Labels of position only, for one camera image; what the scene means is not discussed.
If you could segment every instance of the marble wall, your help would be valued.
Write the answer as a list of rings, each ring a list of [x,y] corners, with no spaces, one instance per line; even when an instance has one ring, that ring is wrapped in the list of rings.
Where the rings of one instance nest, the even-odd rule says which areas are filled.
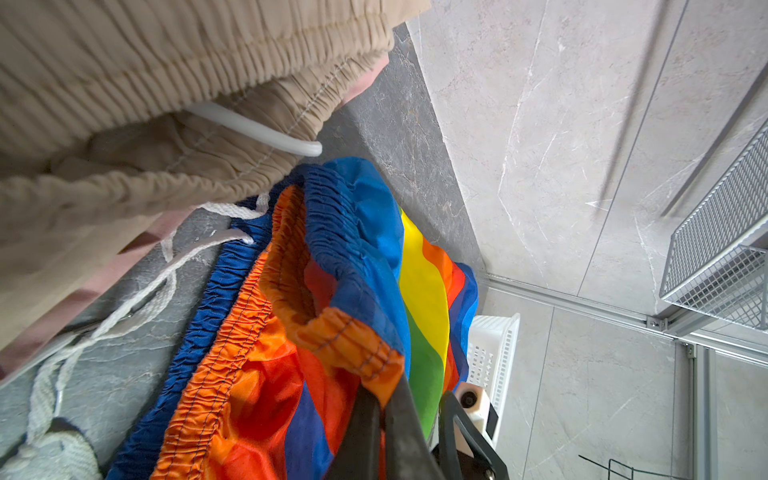
[[[720,478],[768,475],[768,369],[717,357],[717,459]]]
[[[435,0],[411,20],[488,272],[661,311],[672,231],[768,118],[763,88],[720,135],[766,18],[762,0]]]
[[[496,448],[511,479],[605,478],[579,455],[691,476],[682,347],[493,288],[483,313],[521,315]]]

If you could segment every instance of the orange fabric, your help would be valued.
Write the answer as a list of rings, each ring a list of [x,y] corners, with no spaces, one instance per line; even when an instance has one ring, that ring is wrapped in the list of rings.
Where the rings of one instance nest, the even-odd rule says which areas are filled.
[[[442,382],[442,391],[450,392],[453,390],[459,381],[458,369],[456,369],[456,360],[453,358],[453,348],[451,344],[448,344],[448,365],[445,366],[445,377]]]
[[[448,308],[450,308],[464,288],[464,273],[442,248],[432,245],[426,238],[422,246],[422,254],[440,272],[442,282],[445,284],[445,295],[448,297]]]
[[[314,353],[326,366],[358,375],[363,386],[385,406],[405,371],[405,358],[365,323],[335,307],[315,314],[315,302],[304,283],[310,252],[304,241],[304,194],[286,188],[273,214],[270,255],[264,265],[261,290],[273,304],[288,338]]]
[[[283,444],[303,379],[296,347],[257,288],[269,249],[187,384],[152,479],[286,477]]]
[[[312,403],[323,420],[328,448],[334,455],[339,451],[341,441],[352,415],[360,377],[344,369],[324,369],[320,360],[307,349],[298,349],[301,371]]]

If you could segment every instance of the stitching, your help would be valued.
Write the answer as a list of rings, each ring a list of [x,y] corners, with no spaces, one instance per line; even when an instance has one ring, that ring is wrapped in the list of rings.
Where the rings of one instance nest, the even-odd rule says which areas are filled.
[[[327,341],[326,341],[324,344],[322,344],[321,346],[317,347],[317,348],[316,348],[314,351],[315,351],[315,352],[319,352],[319,351],[320,351],[321,349],[323,349],[324,347],[326,347],[326,346],[330,345],[331,343],[335,342],[335,341],[336,341],[336,340],[337,340],[337,339],[338,339],[338,338],[341,336],[341,334],[342,334],[342,333],[344,333],[344,330],[346,330],[346,329],[347,329],[347,327],[349,327],[350,325],[352,325],[352,320],[353,320],[353,318],[352,318],[352,317],[350,317],[350,318],[349,318],[349,319],[346,321],[346,324],[344,324],[344,326],[342,327],[342,329],[341,329],[341,330],[339,330],[339,331],[336,333],[336,336],[334,336],[334,337],[333,337],[332,339],[330,339],[330,340],[327,340]]]
[[[253,296],[253,291],[256,289],[256,286],[257,286],[257,284],[258,284],[258,282],[255,282],[255,283],[254,283],[254,284],[251,286],[251,288],[250,288],[250,291],[248,292],[248,297],[247,297],[247,298],[246,298],[246,300],[245,300],[245,305],[247,305],[247,304],[248,304],[248,302],[250,301],[251,297]],[[241,318],[242,318],[242,316],[243,316],[243,312],[244,312],[244,311],[245,311],[245,309],[244,309],[244,308],[241,308],[241,309],[240,309],[240,313],[239,313],[239,314],[238,314],[238,316],[237,316],[237,320],[235,320],[235,321],[232,323],[232,327],[230,328],[230,331],[229,331],[229,332],[227,332],[227,336],[226,336],[226,337],[223,339],[223,344],[226,344],[226,343],[227,343],[227,341],[229,341],[229,339],[230,339],[230,336],[232,335],[232,332],[234,332],[234,330],[235,330],[235,329],[234,329],[234,327],[235,327],[235,324],[236,324],[238,321],[240,321],[240,319],[241,319]],[[224,348],[223,348],[223,345],[222,345],[222,346],[221,346],[221,348],[219,348],[219,351],[217,352],[217,354],[216,354],[216,357],[213,359],[212,363],[214,363],[214,364],[215,364],[215,363],[216,363],[216,362],[217,362],[217,361],[218,361],[218,360],[221,358],[221,353],[222,353],[223,351],[224,351]],[[211,369],[209,368],[209,369],[208,369],[208,371],[205,373],[205,377],[203,377],[203,380],[202,380],[202,382],[200,382],[200,388],[199,388],[199,389],[197,389],[197,390],[195,390],[194,396],[192,397],[192,400],[190,400],[190,402],[189,402],[189,404],[188,404],[190,407],[191,407],[191,406],[192,406],[192,405],[195,403],[195,401],[197,400],[197,395],[200,393],[200,390],[202,390],[202,388],[203,388],[203,385],[205,385],[205,382],[208,380],[208,376],[210,375],[210,373],[211,373]],[[189,415],[190,415],[190,413],[191,413],[191,412],[192,412],[192,408],[188,408],[188,409],[187,409],[187,413],[185,413],[185,414],[184,414],[184,419],[181,421],[181,425],[179,426],[179,436],[178,436],[178,438],[177,438],[177,442],[174,444],[174,451],[173,451],[173,453],[172,453],[172,455],[171,455],[171,458],[170,458],[170,465],[168,466],[168,470],[165,472],[165,476],[164,476],[163,478],[168,478],[168,475],[170,474],[170,471],[171,471],[172,467],[174,466],[174,461],[175,461],[175,459],[176,459],[176,454],[177,454],[177,452],[178,452],[178,449],[179,449],[179,444],[180,444],[180,440],[181,440],[181,431],[182,431],[182,430],[184,429],[184,427],[187,425],[187,420],[189,419]]]
[[[348,63],[349,63],[349,59],[348,59],[348,58],[345,58],[345,59],[344,59],[344,61],[343,61],[343,62],[341,62],[341,63],[340,63],[340,64],[339,64],[339,65],[336,67],[336,70],[333,72],[333,75],[332,75],[330,78],[328,78],[328,79],[327,79],[325,82],[323,82],[323,84],[322,84],[322,85],[320,85],[320,88],[317,90],[317,92],[315,92],[315,94],[314,94],[314,95],[312,96],[312,98],[310,99],[310,102],[309,102],[309,103],[306,105],[306,107],[304,108],[304,110],[303,110],[303,111],[302,111],[302,112],[299,114],[299,116],[298,116],[298,117],[296,118],[296,120],[293,122],[293,125],[291,125],[291,126],[290,126],[290,128],[288,129],[288,131],[286,131],[286,132],[285,132],[285,133],[286,133],[286,135],[290,135],[290,134],[291,134],[291,132],[293,132],[293,129],[295,129],[295,128],[296,128],[296,127],[299,125],[299,122],[300,122],[300,121],[301,121],[301,120],[304,118],[304,116],[307,114],[307,112],[309,112],[309,111],[310,111],[310,108],[312,108],[312,107],[314,107],[314,106],[315,106],[315,103],[317,103],[317,100],[318,100],[319,96],[320,96],[320,95],[321,95],[321,94],[322,94],[322,93],[323,93],[323,92],[326,90],[326,88],[328,88],[328,85],[330,85],[330,83],[331,83],[332,81],[336,80],[336,77],[338,77],[338,76],[339,76],[339,73],[341,72],[341,70],[342,70],[344,67],[346,67]],[[256,164],[252,165],[252,166],[251,166],[249,169],[247,169],[247,170],[243,170],[243,171],[242,171],[242,172],[240,172],[240,173],[239,173],[237,176],[235,176],[235,178],[233,178],[232,180],[228,180],[228,181],[224,182],[223,184],[224,184],[224,185],[229,185],[229,184],[233,183],[235,180],[239,180],[239,179],[240,179],[241,177],[243,177],[244,175],[248,175],[248,174],[249,174],[249,173],[251,173],[252,171],[256,170],[258,167],[261,167],[261,164],[262,164],[264,161],[266,161],[266,160],[268,160],[270,157],[272,157],[272,154],[274,153],[274,151],[275,151],[275,150],[276,150],[276,149],[275,149],[275,147],[270,147],[270,149],[269,149],[268,151],[266,151],[266,153],[264,154],[264,156],[263,156],[263,157],[261,157],[261,159],[260,159],[260,160],[259,160],[259,161],[258,161]]]
[[[23,104],[23,103],[25,103],[27,101],[28,98],[34,98],[36,95],[39,94],[39,92],[42,92],[42,91],[50,92],[53,95],[57,95],[57,94],[60,94],[60,92],[64,92],[65,94],[68,94],[69,96],[71,96],[70,90],[72,88],[89,89],[89,88],[93,88],[92,87],[93,85],[98,85],[98,84],[102,84],[102,83],[105,83],[105,82],[115,83],[118,80],[130,80],[131,76],[141,76],[143,74],[149,74],[149,75],[153,75],[154,76],[155,72],[157,72],[157,71],[167,71],[169,68],[178,69],[181,65],[188,66],[187,64],[189,64],[191,62],[202,62],[202,61],[205,61],[207,59],[214,59],[214,58],[216,58],[218,61],[221,61],[221,57],[223,57],[223,56],[230,56],[231,57],[233,52],[236,52],[237,55],[239,55],[239,56],[250,57],[251,56],[251,52],[247,51],[249,48],[253,48],[253,47],[260,48],[261,45],[274,45],[274,44],[278,44],[278,43],[281,43],[281,42],[282,43],[291,43],[291,42],[294,42],[297,39],[300,39],[301,37],[306,37],[305,34],[307,32],[311,32],[311,31],[315,31],[315,30],[323,31],[323,30],[326,30],[328,28],[337,28],[337,27],[342,27],[342,26],[348,26],[348,25],[351,25],[353,23],[358,22],[359,20],[363,20],[363,19],[371,18],[371,17],[373,17],[374,19],[381,18],[383,15],[384,15],[383,12],[378,13],[378,14],[358,15],[356,17],[349,18],[348,20],[346,20],[344,22],[333,22],[333,23],[321,25],[319,27],[302,28],[302,29],[300,29],[298,31],[295,31],[291,36],[284,37],[284,38],[266,38],[266,39],[261,38],[261,39],[258,39],[258,40],[247,41],[247,42],[241,43],[240,45],[236,46],[233,49],[224,48],[224,49],[220,49],[220,50],[207,51],[207,52],[204,52],[202,55],[192,55],[190,57],[183,57],[183,58],[179,58],[179,59],[174,60],[174,61],[160,62],[160,64],[156,68],[142,68],[142,69],[126,70],[126,71],[123,71],[123,72],[121,72],[120,74],[117,74],[117,75],[99,77],[99,78],[95,78],[95,79],[93,79],[91,81],[88,81],[88,82],[85,82],[85,83],[71,83],[71,84],[67,84],[67,85],[63,85],[63,86],[61,86],[61,85],[56,85],[56,86],[42,85],[41,87],[33,90],[32,93],[27,94],[24,97],[19,98],[18,101],[8,105],[8,107],[14,108],[17,105]],[[232,59],[231,58],[228,59],[227,63],[231,63],[231,62],[232,62]]]
[[[281,210],[279,211],[279,216],[275,216],[273,214],[273,218],[277,218],[280,222],[280,225],[277,227],[278,235],[276,235],[273,238],[274,242],[274,249],[275,251],[280,253],[280,256],[278,257],[280,259],[280,262],[278,263],[277,267],[277,281],[275,284],[275,288],[283,292],[283,286],[288,287],[285,283],[283,283],[283,272],[286,271],[285,263],[288,258],[287,252],[288,250],[293,250],[289,247],[289,245],[293,245],[295,243],[299,243],[299,249],[301,257],[303,254],[308,254],[309,251],[306,248],[302,248],[302,242],[304,235],[295,235],[293,234],[293,231],[295,229],[303,229],[303,224],[300,222],[300,214],[302,212],[302,208],[304,208],[303,203],[303,192],[300,190],[294,189],[291,190],[291,193],[286,200],[287,205],[283,206]],[[290,211],[298,210],[298,214],[294,216],[287,215]],[[286,245],[282,245],[279,239],[286,239]],[[303,277],[303,272],[299,268],[299,264],[294,264],[296,272],[294,273],[293,278],[299,278],[300,276]]]
[[[394,349],[389,349],[389,353],[386,354],[386,359],[384,360],[384,363],[382,364],[381,368],[376,370],[374,373],[372,373],[371,376],[366,379],[367,382],[370,382],[371,380],[379,376],[379,374],[384,370],[384,368],[386,368],[386,366],[389,365],[389,359],[390,357],[392,357],[392,352],[394,351],[395,351]]]
[[[360,365],[359,365],[359,366],[356,368],[356,370],[357,370],[358,372],[362,373],[362,368],[363,368],[364,366],[368,365],[368,364],[371,362],[371,360],[373,360],[373,357],[375,357],[375,356],[379,355],[379,352],[381,352],[381,349],[382,349],[382,347],[383,347],[383,346],[384,346],[384,340],[382,340],[382,339],[380,339],[380,338],[379,338],[379,346],[378,346],[378,347],[376,347],[376,351],[375,351],[374,353],[371,353],[371,354],[368,356],[368,358],[366,359],[366,361],[365,361],[365,362],[363,362],[363,363],[361,363],[361,364],[360,364]]]
[[[259,331],[256,332],[256,335],[253,335],[253,329],[256,328],[256,326],[259,326]],[[261,319],[257,319],[255,323],[251,326],[250,331],[248,332],[248,342],[244,343],[243,346],[240,348],[240,351],[237,352],[237,355],[235,355],[234,360],[230,363],[229,368],[227,369],[227,391],[224,393],[223,398],[221,400],[221,403],[219,404],[219,408],[216,411],[216,418],[214,419],[213,425],[210,427],[210,433],[205,432],[205,424],[208,421],[208,418],[210,417],[210,414],[213,412],[214,408],[211,406],[211,410],[206,414],[205,420],[203,421],[202,428],[200,429],[200,436],[197,439],[197,444],[195,445],[194,449],[194,457],[192,457],[192,462],[190,467],[194,466],[197,462],[197,456],[198,454],[202,453],[202,457],[205,458],[205,453],[207,451],[207,447],[210,444],[211,439],[213,438],[214,433],[218,430],[219,424],[221,423],[221,409],[224,407],[224,404],[229,400],[230,393],[232,392],[232,388],[234,387],[234,377],[230,378],[230,375],[234,373],[235,371],[235,365],[237,363],[242,362],[245,360],[245,357],[247,356],[247,352],[253,347],[253,345],[256,344],[257,340],[261,337],[261,333],[264,330],[264,327],[266,326],[266,322]],[[221,386],[224,384],[220,384],[219,389],[217,390],[217,397],[219,396],[219,393],[221,391]],[[203,436],[208,435],[209,438],[206,440],[206,445],[203,445]]]

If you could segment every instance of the wire mesh basket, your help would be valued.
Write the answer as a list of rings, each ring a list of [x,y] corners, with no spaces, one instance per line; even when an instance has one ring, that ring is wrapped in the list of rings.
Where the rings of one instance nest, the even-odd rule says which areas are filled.
[[[749,245],[768,223],[768,121],[674,231],[660,296],[709,316],[766,329],[766,251]]]

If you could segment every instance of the white drawstring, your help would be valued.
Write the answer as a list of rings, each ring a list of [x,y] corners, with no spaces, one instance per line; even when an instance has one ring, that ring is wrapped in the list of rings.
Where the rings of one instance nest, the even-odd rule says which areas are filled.
[[[323,144],[318,141],[304,141],[293,138],[212,101],[202,101],[189,105],[186,110],[289,154],[302,157],[319,157],[323,152]]]
[[[220,211],[231,216],[243,214],[248,219],[261,217],[266,213],[269,195],[260,195],[257,210],[250,210],[237,205],[214,204]],[[67,333],[57,337],[55,347],[47,348],[44,354],[35,357],[36,362],[43,362],[38,369],[29,398],[29,416],[27,435],[18,452],[0,468],[0,479],[22,478],[24,480],[101,480],[101,472],[93,448],[88,440],[76,430],[49,432],[53,419],[60,414],[64,390],[71,378],[80,355],[89,346],[103,339],[114,339],[153,320],[162,312],[177,287],[176,270],[195,257],[200,251],[215,245],[240,240],[252,244],[253,239],[246,233],[230,229],[214,234],[205,240],[193,243],[183,252],[173,256],[173,236],[161,241],[161,250],[166,264],[157,276],[143,289],[126,300],[117,310],[103,320],[90,335],[77,338],[76,333]],[[154,291],[154,296],[140,309],[131,314],[131,310]],[[57,445],[58,451],[41,455],[40,451],[48,445]]]

